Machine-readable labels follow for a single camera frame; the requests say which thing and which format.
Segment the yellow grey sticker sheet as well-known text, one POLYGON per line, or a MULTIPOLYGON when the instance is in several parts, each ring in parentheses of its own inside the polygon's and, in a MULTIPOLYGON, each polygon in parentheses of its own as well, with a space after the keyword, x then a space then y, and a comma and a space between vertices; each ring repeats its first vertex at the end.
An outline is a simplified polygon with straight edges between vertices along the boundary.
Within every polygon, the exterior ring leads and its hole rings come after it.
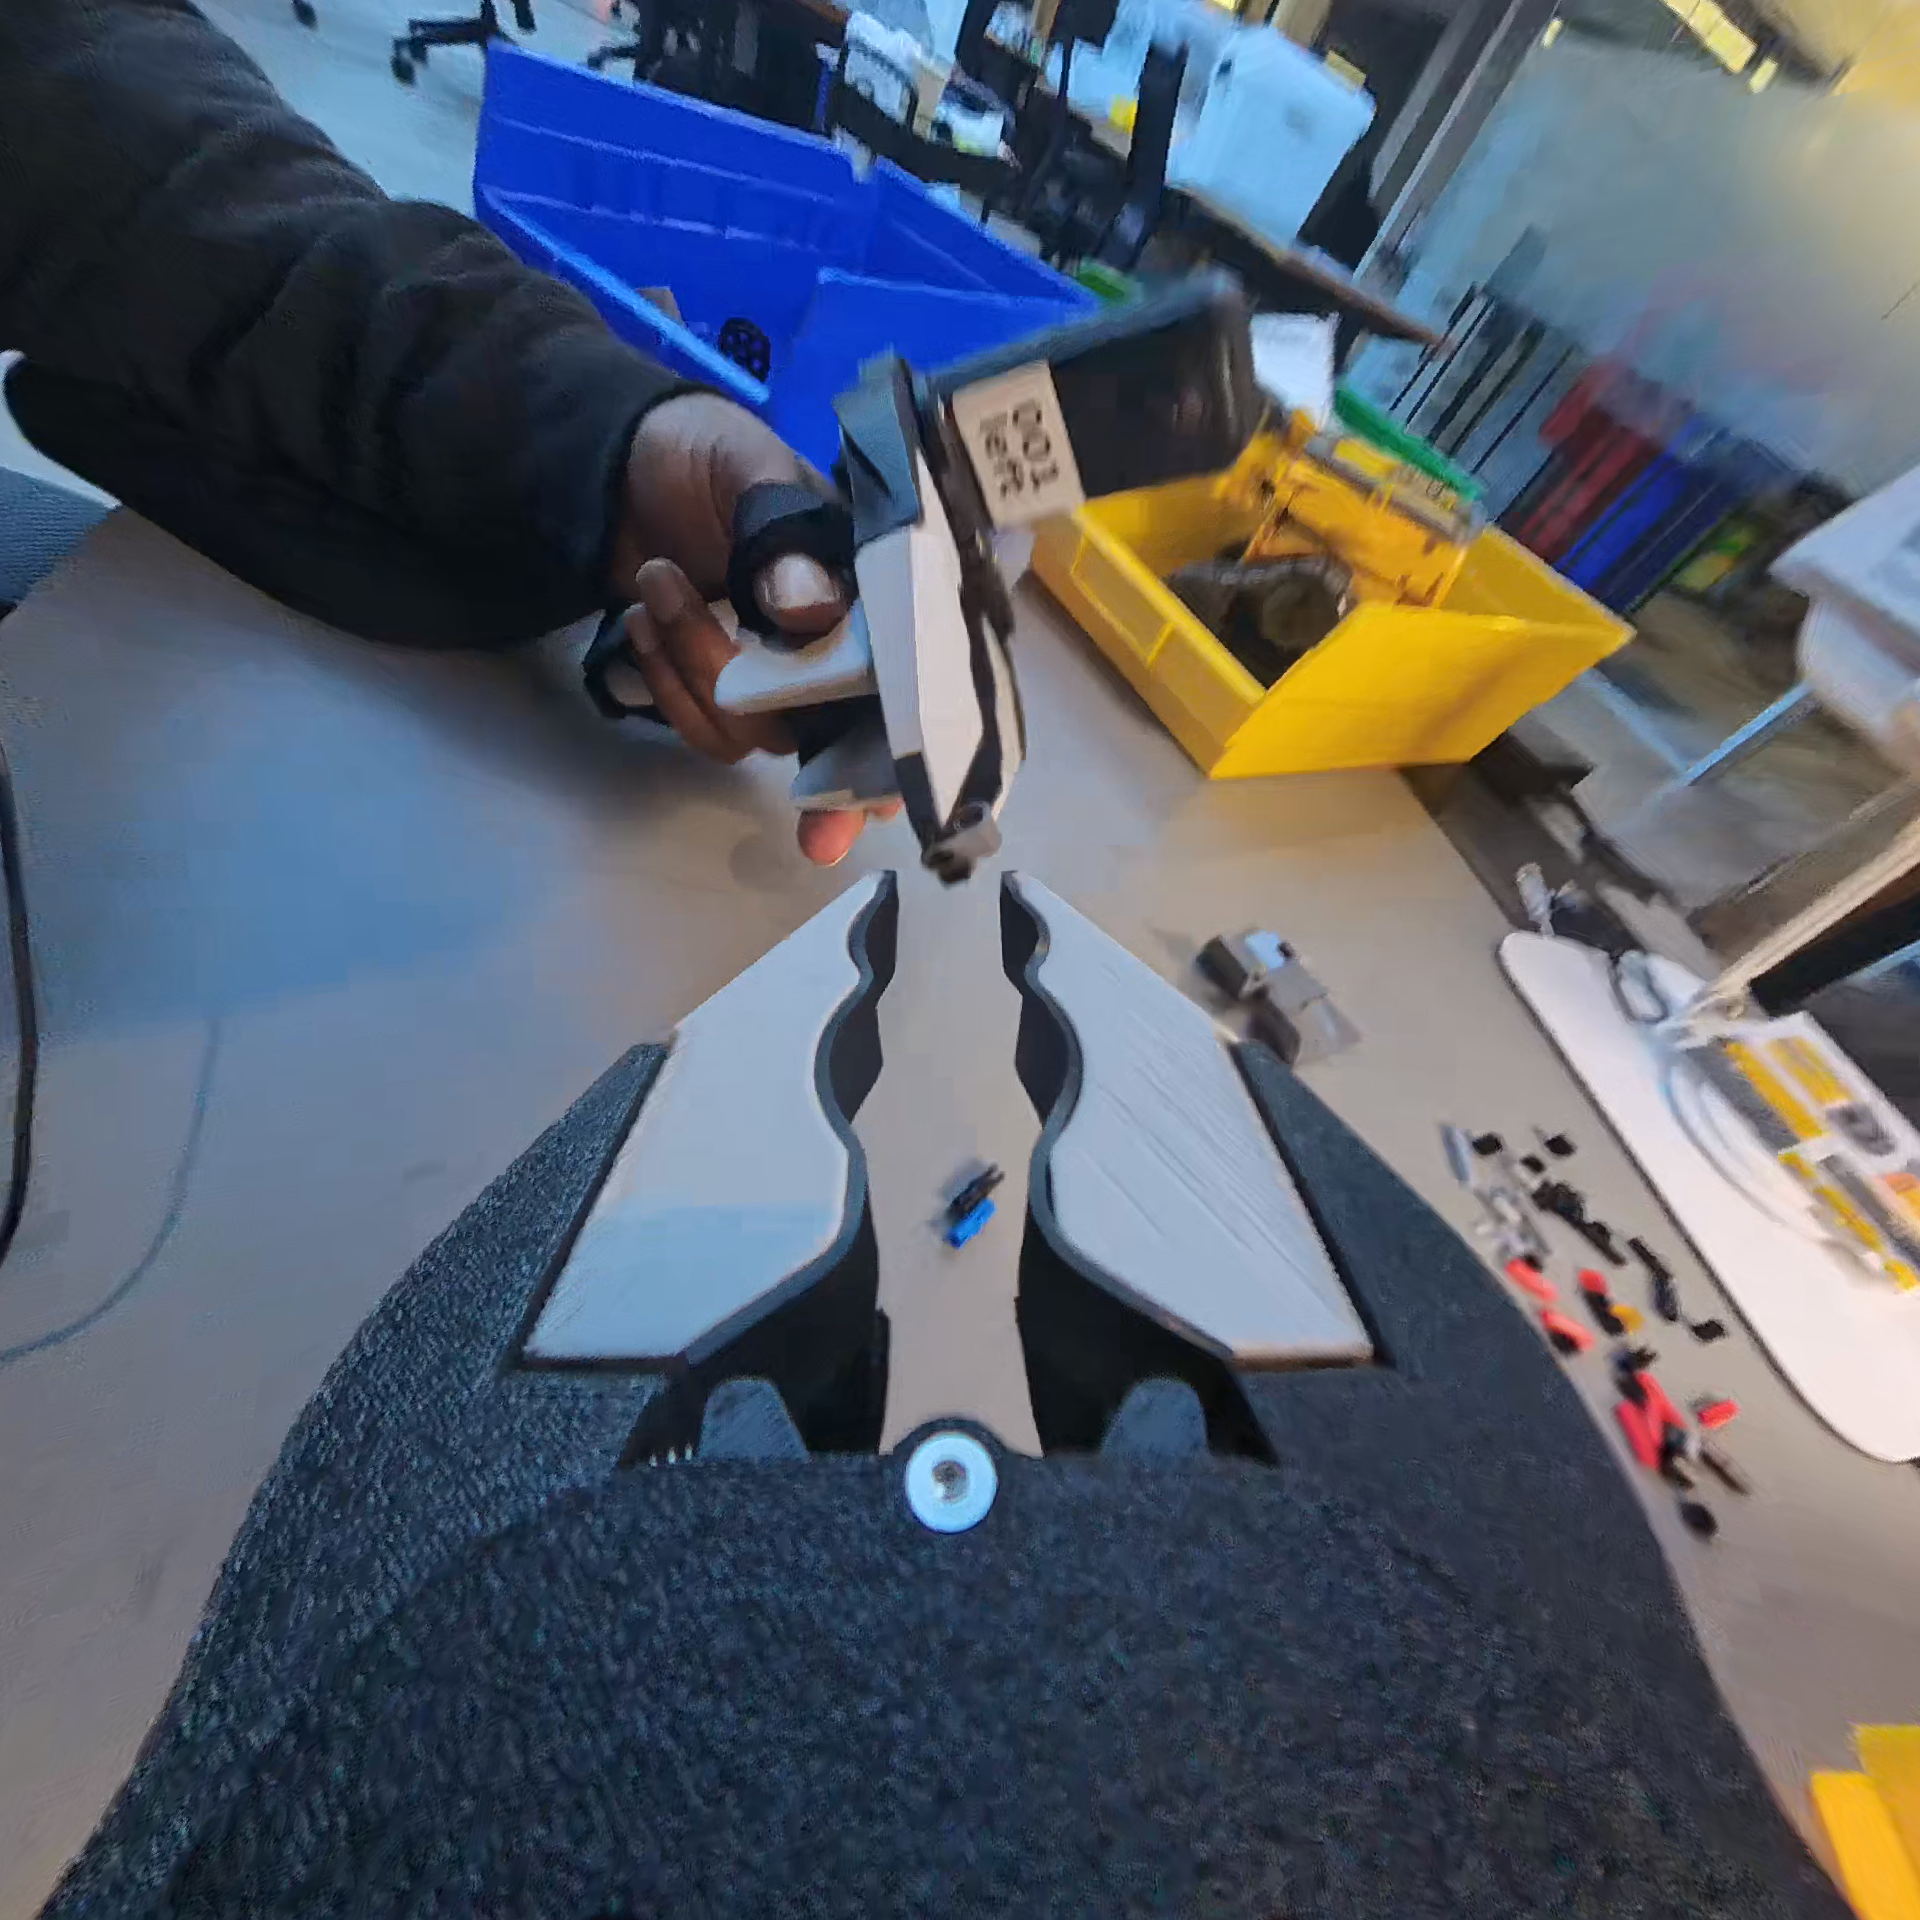
POLYGON ((1789 1218, 1901 1294, 1917 1288, 1917 1137, 1810 1015, 1746 1019, 1685 1049, 1774 1168, 1789 1218))

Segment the yellow plastic bin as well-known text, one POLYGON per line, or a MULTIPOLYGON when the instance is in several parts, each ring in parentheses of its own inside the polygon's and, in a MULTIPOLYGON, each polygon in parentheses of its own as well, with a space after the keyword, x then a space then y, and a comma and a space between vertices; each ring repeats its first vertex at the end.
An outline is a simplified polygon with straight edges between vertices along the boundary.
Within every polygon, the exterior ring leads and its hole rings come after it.
POLYGON ((1486 516, 1447 600, 1358 600, 1261 688, 1165 588, 1190 562, 1244 561, 1221 473, 1091 502, 1043 526, 1034 569, 1212 780, 1461 763, 1635 635, 1486 516))
POLYGON ((1861 1919, 1917 1919, 1917 1727, 1858 1727, 1857 1759, 1810 1777, 1839 1888, 1861 1919))

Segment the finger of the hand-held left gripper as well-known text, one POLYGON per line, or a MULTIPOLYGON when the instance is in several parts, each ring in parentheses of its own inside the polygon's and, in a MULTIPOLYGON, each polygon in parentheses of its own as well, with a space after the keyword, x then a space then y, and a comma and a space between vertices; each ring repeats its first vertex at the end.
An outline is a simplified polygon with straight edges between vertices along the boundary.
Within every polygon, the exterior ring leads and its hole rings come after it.
POLYGON ((997 846, 1026 752, 1014 602, 997 561, 962 561, 962 611, 975 668, 981 742, 962 787, 959 844, 997 846))
POLYGON ((948 838, 985 735, 962 586, 953 528, 938 497, 915 523, 854 554, 879 715, 923 852, 948 838))

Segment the white printer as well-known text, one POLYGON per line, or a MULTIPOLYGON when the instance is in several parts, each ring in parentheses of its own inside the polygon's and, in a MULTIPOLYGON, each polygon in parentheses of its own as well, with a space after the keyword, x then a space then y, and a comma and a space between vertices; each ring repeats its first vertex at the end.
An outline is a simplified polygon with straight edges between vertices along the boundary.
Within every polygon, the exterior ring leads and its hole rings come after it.
POLYGON ((1236 28, 1172 140, 1165 184, 1284 249, 1373 119, 1364 84, 1270 28, 1236 28))

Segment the silver toy scoop part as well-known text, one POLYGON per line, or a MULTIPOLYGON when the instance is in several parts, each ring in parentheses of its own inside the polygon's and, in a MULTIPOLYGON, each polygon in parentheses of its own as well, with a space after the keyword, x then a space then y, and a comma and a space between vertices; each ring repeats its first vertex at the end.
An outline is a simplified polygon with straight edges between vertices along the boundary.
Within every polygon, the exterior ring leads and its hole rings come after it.
POLYGON ((1291 942, 1270 929, 1221 934, 1196 955, 1201 976, 1244 1010, 1245 1034, 1302 1071, 1361 1043, 1361 1031, 1291 942))

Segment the person's left hand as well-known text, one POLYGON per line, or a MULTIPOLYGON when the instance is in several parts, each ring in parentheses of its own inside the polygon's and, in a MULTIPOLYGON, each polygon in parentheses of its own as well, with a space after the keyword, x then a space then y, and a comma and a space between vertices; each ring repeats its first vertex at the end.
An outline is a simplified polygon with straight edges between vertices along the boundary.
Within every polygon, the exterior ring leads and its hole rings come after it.
POLYGON ((711 614, 724 586, 735 502, 818 473, 753 414, 708 393, 662 400, 635 427, 610 562, 641 683, 681 742, 718 763, 794 752, 780 715, 731 714, 715 683, 735 656, 711 614))

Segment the person's left forearm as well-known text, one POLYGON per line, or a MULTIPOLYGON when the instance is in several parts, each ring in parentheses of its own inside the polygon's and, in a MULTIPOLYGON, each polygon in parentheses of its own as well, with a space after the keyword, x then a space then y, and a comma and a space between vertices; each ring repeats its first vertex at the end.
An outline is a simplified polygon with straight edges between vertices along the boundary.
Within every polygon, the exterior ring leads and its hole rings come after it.
POLYGON ((612 604, 638 423, 693 390, 487 226, 393 199, 189 6, 4 6, 4 350, 25 434, 362 640, 612 604))

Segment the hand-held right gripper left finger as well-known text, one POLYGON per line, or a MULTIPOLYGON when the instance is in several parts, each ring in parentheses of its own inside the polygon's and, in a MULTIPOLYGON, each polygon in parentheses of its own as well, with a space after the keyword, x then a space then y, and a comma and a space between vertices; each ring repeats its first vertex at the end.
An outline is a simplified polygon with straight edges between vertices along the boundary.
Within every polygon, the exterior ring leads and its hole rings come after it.
POLYGON ((643 1051, 517 1346, 538 1372, 655 1380, 631 1452, 690 1452, 741 1378, 774 1388, 807 1452, 878 1449, 892 1331, 853 1120, 897 936, 897 876, 854 880, 643 1051))

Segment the pile of small toy parts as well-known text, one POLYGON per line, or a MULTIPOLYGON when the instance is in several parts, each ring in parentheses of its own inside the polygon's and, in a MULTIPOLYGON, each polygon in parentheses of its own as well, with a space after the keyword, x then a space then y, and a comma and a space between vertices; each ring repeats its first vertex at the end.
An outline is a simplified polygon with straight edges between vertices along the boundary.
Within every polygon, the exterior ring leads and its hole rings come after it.
POLYGON ((1660 1481, 1683 1529, 1722 1536, 1713 1495, 1737 1503, 1755 1488, 1724 1444, 1737 1399, 1677 1399, 1662 1378, 1662 1336, 1713 1345, 1716 1318, 1690 1318, 1675 1273, 1639 1234, 1621 1233, 1569 1180, 1574 1143, 1535 1134, 1513 1153, 1495 1132, 1438 1128, 1447 1167, 1476 1210, 1474 1233, 1547 1351, 1605 1392, 1627 1460, 1660 1481))

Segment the black office chair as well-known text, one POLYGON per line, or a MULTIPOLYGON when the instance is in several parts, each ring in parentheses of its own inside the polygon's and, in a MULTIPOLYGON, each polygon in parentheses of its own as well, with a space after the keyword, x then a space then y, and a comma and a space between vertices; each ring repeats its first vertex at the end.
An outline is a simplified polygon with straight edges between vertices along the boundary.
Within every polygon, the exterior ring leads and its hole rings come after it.
POLYGON ((391 39, 391 78, 411 90, 433 55, 467 51, 476 55, 485 81, 493 49, 518 47, 532 35, 538 35, 535 3, 468 3, 449 17, 411 17, 391 39))

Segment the white folding stand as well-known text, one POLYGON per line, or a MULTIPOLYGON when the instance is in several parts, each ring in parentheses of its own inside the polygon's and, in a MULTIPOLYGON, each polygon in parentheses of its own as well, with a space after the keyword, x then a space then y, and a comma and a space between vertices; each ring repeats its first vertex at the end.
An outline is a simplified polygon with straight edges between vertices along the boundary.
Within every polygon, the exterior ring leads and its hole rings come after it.
POLYGON ((1894 1292, 1789 1218, 1791 1194, 1774 1194, 1774 1168, 1685 1049, 1746 1019, 1812 1018, 1812 998, 1847 976, 1915 958, 1915 864, 1911 817, 1716 976, 1534 931, 1497 952, 1509 988, 1788 1385, 1844 1444, 1894 1466, 1917 1454, 1917 1292, 1894 1292))

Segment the yellow toy model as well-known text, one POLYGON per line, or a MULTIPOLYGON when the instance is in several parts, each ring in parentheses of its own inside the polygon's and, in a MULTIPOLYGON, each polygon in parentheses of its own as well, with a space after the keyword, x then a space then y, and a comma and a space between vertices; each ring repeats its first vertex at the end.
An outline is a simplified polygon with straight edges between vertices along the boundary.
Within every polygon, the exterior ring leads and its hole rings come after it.
POLYGON ((1338 425, 1268 423, 1219 476, 1247 562, 1322 561, 1367 602, 1441 607, 1483 528, 1474 494, 1338 425))

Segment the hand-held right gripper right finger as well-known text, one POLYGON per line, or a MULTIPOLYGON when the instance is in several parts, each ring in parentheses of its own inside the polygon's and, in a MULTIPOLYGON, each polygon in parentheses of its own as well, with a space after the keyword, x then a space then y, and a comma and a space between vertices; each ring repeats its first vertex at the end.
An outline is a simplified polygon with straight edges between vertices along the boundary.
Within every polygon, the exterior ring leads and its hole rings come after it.
POLYGON ((1046 1457, 1170 1384, 1219 1457, 1270 1457, 1245 1385, 1377 1360, 1275 1126, 1217 1022, 1039 880, 998 884, 1037 1138, 1014 1323, 1046 1457))

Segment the black toy tracks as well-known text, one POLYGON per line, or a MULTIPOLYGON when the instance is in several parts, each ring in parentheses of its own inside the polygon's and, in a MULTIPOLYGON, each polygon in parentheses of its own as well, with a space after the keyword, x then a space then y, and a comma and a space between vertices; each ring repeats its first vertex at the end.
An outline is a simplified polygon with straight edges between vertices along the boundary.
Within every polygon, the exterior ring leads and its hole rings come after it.
POLYGON ((1354 574, 1329 555, 1203 561, 1170 572, 1165 588, 1261 688, 1283 682, 1355 607, 1354 574))

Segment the grey desk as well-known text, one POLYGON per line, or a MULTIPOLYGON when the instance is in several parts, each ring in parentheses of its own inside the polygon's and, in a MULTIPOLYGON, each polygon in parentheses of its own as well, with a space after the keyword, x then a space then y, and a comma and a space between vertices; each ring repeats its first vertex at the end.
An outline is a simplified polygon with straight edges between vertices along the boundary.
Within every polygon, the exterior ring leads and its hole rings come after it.
POLYGON ((130 512, 4 619, 4 1916, 1850 1916, 1746 1737, 1834 1667, 1915 1720, 1915 1474, 1660 1336, 1758 1487, 1715 1543, 1649 1518, 1430 1208, 1438 1126, 1570 1132, 1601 1214, 1685 1239, 1404 783, 1214 784, 1026 598, 1004 850, 945 887, 889 824, 815 872, 794 769, 602 718, 589 633, 375 647, 130 512), (655 1380, 521 1323, 643 1051, 874 874, 879 1444, 741 1378, 631 1452, 655 1380), (1170 1384, 1039 1449, 1005 874, 1217 1022, 1373 1334, 1245 1385, 1270 1457, 1170 1384), (1245 1034, 1196 967, 1245 929, 1358 1047, 1245 1034))

